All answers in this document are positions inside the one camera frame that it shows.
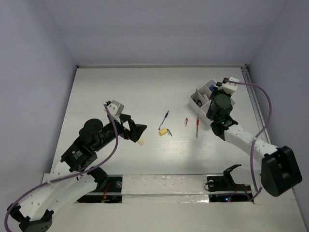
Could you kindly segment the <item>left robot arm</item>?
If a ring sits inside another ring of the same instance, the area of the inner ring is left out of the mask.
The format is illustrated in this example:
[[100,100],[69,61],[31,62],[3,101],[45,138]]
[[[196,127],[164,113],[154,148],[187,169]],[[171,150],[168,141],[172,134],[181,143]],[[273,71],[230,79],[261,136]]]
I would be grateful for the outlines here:
[[93,165],[98,158],[97,152],[111,142],[118,145],[120,138],[136,143],[147,128],[136,124],[130,115],[108,114],[107,117],[109,123],[106,125],[96,118],[86,121],[46,181],[28,190],[7,208],[4,219],[6,231],[10,230],[8,219],[12,218],[23,232],[45,232],[61,209],[89,192],[107,187],[109,177],[101,166],[117,148],[114,147],[101,163]]

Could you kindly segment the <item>white divided organizer tray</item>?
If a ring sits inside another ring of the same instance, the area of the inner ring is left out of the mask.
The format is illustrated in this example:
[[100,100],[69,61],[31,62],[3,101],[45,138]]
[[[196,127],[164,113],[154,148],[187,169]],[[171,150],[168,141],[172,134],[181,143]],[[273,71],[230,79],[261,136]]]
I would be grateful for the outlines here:
[[233,109],[233,106],[235,105],[235,101],[232,99],[232,97],[229,98],[224,94],[217,95],[212,101],[206,101],[203,98],[203,94],[206,94],[210,98],[212,92],[210,91],[210,85],[215,85],[216,83],[218,82],[211,79],[202,87],[197,88],[199,99],[202,102],[201,107],[198,107],[194,102],[195,92],[189,98],[189,106],[205,124],[220,122],[227,119],[230,117],[230,113]]

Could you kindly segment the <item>blue pen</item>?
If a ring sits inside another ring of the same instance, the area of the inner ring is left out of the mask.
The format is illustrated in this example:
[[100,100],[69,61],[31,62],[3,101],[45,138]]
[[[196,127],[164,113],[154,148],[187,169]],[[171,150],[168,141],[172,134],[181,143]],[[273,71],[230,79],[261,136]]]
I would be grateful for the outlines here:
[[164,118],[163,118],[163,120],[162,120],[162,122],[161,122],[161,124],[160,124],[160,126],[158,128],[158,130],[161,130],[161,128],[162,128],[166,118],[168,117],[168,115],[169,115],[169,110],[166,112],[166,114],[165,114],[165,116],[164,116]]

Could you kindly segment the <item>silver taped rail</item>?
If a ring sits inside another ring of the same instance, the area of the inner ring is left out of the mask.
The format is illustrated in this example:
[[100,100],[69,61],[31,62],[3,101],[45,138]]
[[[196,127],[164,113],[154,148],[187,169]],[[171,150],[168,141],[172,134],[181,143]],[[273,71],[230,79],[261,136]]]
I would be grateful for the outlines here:
[[205,174],[124,175],[122,203],[208,203]]

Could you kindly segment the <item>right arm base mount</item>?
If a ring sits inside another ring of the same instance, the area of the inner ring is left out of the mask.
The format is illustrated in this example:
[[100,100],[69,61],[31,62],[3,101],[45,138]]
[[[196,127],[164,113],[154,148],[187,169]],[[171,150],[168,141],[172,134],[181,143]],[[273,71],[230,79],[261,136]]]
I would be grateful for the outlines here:
[[225,169],[222,174],[207,176],[204,189],[209,192],[210,203],[253,201],[251,186],[235,183],[231,175],[231,172],[240,166],[241,164],[234,164]]

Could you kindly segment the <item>yellow binder clip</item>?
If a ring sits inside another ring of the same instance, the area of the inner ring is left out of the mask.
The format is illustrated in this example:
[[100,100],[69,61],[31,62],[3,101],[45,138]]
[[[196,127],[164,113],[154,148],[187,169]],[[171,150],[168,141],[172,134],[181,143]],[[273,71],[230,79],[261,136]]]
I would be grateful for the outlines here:
[[168,133],[168,129],[167,128],[163,128],[163,129],[161,129],[160,131],[159,131],[159,135],[160,136],[163,136],[163,135],[165,135],[165,134],[167,134]]

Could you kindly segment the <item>black handled scissors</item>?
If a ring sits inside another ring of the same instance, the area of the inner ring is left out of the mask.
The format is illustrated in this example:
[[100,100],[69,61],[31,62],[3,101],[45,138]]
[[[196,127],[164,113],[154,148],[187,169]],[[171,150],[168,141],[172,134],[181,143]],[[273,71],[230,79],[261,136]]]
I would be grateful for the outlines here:
[[197,105],[198,107],[201,107],[201,106],[202,106],[202,102],[201,102],[201,100],[199,99],[199,95],[198,95],[198,90],[197,90],[197,89],[196,89],[196,92],[195,92],[194,102],[196,103],[196,105]]

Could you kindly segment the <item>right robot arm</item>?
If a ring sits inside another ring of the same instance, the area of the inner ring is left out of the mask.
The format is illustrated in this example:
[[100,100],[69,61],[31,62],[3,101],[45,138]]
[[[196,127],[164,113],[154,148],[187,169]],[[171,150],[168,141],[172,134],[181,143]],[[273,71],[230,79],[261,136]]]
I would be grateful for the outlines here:
[[256,135],[252,135],[231,117],[231,97],[241,84],[232,78],[217,82],[206,117],[211,121],[211,129],[216,136],[249,155],[255,194],[259,195],[264,189],[271,196],[278,197],[302,182],[301,171],[291,148],[278,147],[258,138],[268,122]]

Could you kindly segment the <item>yellow white glue stick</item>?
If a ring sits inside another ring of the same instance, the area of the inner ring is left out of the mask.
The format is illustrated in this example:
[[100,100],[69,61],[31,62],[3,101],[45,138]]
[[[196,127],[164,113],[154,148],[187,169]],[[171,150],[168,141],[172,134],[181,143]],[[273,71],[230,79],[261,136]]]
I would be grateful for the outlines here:
[[144,140],[143,140],[142,138],[140,138],[140,139],[137,141],[137,143],[138,143],[139,145],[143,146],[145,142],[144,142]]

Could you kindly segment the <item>red pen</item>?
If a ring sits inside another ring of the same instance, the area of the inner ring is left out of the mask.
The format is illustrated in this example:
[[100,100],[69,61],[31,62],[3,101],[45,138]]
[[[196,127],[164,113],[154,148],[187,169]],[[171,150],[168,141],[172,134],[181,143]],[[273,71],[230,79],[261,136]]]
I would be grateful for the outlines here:
[[197,116],[197,120],[196,120],[196,139],[198,138],[198,130],[199,130],[199,117]]

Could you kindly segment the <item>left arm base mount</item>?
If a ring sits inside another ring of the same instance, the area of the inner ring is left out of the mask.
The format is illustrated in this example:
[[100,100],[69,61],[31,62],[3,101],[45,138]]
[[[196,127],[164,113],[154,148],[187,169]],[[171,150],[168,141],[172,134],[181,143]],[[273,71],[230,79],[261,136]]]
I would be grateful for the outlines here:
[[78,203],[121,203],[122,175],[109,176],[100,167],[87,172],[94,178],[96,188],[77,200]]

